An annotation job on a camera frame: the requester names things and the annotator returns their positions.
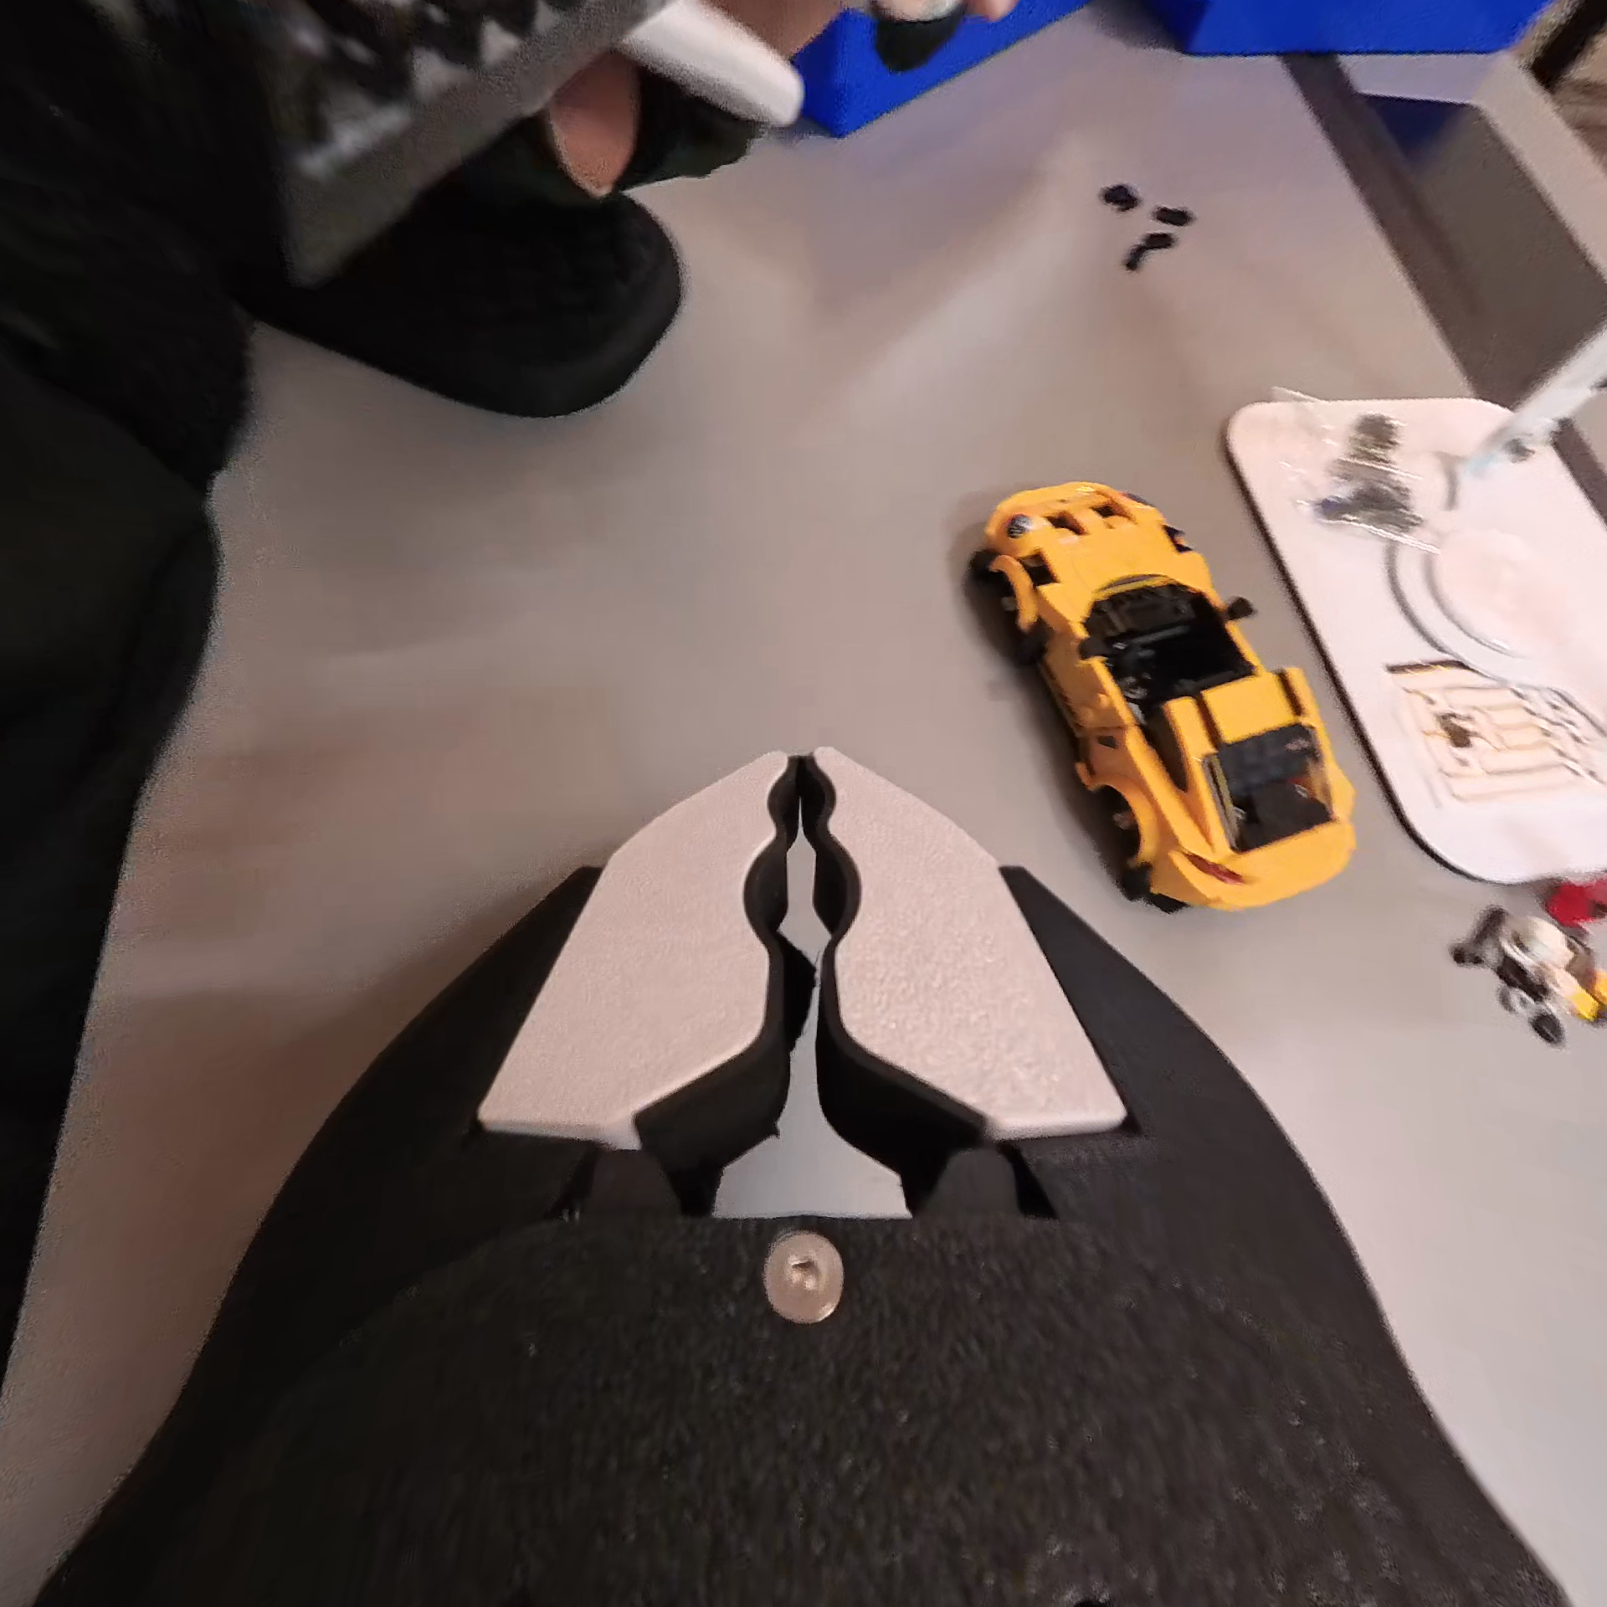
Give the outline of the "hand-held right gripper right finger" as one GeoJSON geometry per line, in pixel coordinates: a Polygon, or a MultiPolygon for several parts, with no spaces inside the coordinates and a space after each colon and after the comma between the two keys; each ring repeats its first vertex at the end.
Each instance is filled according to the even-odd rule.
{"type": "Polygon", "coordinates": [[[816,747],[812,765],[820,865],[845,875],[833,971],[847,1049],[967,1110],[993,1141],[1123,1125],[1126,1103],[1000,861],[836,747],[816,747]]]}

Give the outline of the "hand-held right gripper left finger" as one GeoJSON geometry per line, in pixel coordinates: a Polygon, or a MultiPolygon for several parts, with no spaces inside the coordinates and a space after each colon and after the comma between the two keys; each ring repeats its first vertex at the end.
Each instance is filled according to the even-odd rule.
{"type": "Polygon", "coordinates": [[[602,865],[482,1097],[489,1132],[645,1150],[646,1115],[760,1044],[773,950],[749,879],[786,843],[765,752],[674,804],[602,865]]]}

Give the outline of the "blue storage bin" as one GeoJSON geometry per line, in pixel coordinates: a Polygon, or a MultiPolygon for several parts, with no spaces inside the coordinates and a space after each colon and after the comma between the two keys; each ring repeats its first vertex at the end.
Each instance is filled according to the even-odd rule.
{"type": "Polygon", "coordinates": [[[897,44],[893,24],[843,11],[792,57],[805,89],[801,114],[843,139],[1085,7],[1018,1],[1000,20],[961,9],[939,25],[937,44],[897,44]]]}

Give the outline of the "yellow lego car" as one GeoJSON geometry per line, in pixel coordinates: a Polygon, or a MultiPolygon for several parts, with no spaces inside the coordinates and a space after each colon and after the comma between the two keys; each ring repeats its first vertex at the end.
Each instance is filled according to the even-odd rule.
{"type": "Polygon", "coordinates": [[[1310,678],[1263,661],[1255,604],[1152,503],[1095,480],[1015,492],[971,573],[1068,726],[1129,901],[1240,914],[1352,863],[1356,787],[1310,678]]]}

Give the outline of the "pile of small lego pieces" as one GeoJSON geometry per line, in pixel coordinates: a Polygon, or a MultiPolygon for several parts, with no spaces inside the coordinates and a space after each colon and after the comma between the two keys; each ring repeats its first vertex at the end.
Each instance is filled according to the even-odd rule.
{"type": "Polygon", "coordinates": [[[1566,1044],[1571,1023],[1606,1023],[1606,971],[1593,948],[1547,916],[1488,906],[1450,945],[1450,960],[1492,974],[1502,1009],[1555,1049],[1566,1044]]]}

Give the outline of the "lego sticker sheet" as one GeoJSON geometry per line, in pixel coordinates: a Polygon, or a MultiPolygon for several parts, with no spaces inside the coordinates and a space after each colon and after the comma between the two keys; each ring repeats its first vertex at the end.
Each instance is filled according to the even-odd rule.
{"type": "Polygon", "coordinates": [[[1384,676],[1442,804],[1603,799],[1603,724],[1567,693],[1495,680],[1457,660],[1391,665],[1384,676]]]}

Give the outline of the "bag of small lego parts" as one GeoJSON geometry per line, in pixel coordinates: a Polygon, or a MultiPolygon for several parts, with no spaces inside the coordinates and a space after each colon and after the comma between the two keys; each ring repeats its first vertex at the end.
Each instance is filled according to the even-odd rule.
{"type": "Polygon", "coordinates": [[[1286,484],[1311,521],[1397,548],[1436,551],[1403,421],[1373,404],[1286,400],[1286,484]]]}

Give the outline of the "person's left hand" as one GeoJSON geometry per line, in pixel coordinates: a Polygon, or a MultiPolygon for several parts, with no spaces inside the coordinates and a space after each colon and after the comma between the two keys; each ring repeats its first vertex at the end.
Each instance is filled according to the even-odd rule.
{"type": "Polygon", "coordinates": [[[760,124],[612,53],[463,165],[468,188],[503,203],[598,205],[671,179],[703,179],[752,147],[760,124]]]}

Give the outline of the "white stand base board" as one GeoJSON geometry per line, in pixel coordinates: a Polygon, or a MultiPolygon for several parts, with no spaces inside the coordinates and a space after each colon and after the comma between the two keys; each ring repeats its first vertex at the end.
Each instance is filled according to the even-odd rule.
{"type": "MultiPolygon", "coordinates": [[[[1286,400],[1293,394],[1313,397],[1277,389],[1237,411],[1225,450],[1403,826],[1447,866],[1481,882],[1603,871],[1606,794],[1457,808],[1430,790],[1396,717],[1384,668],[1456,657],[1425,640],[1396,604],[1384,570],[1391,542],[1319,525],[1293,501],[1278,452],[1286,400]]],[[[1457,488],[1457,464],[1496,429],[1503,408],[1474,397],[1335,401],[1384,406],[1403,421],[1404,459],[1420,477],[1436,542],[1450,529],[1488,528],[1532,548],[1559,607],[1552,657],[1535,680],[1495,680],[1567,693],[1603,724],[1603,514],[1557,447],[1457,488]]]]}

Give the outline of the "stack of blue storage bins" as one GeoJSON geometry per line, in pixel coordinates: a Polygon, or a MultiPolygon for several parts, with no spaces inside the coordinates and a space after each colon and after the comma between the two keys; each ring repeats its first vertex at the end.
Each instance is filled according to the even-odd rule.
{"type": "Polygon", "coordinates": [[[1145,1],[1190,55],[1491,55],[1547,1],[1145,1]]]}

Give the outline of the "round clear lens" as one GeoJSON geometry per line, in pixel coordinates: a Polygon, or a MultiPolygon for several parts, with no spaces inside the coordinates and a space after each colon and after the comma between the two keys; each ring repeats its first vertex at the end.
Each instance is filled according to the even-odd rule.
{"type": "Polygon", "coordinates": [[[1394,542],[1384,570],[1396,604],[1443,655],[1505,680],[1549,661],[1559,607],[1521,535],[1470,528],[1436,548],[1394,542]]]}

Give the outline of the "person's dark clothed torso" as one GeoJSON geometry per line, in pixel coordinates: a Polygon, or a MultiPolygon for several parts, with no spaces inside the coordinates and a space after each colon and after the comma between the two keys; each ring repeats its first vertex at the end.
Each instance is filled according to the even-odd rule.
{"type": "Polygon", "coordinates": [[[4,5],[2,1346],[129,833],[212,629],[212,480],[273,262],[246,5],[4,5]]]}

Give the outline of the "clear stand rod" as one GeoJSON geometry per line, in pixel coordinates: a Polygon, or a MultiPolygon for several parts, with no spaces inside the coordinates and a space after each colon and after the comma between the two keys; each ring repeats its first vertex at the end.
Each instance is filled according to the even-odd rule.
{"type": "Polygon", "coordinates": [[[1456,471],[1457,488],[1547,447],[1559,427],[1606,386],[1606,327],[1543,374],[1456,471]]]}

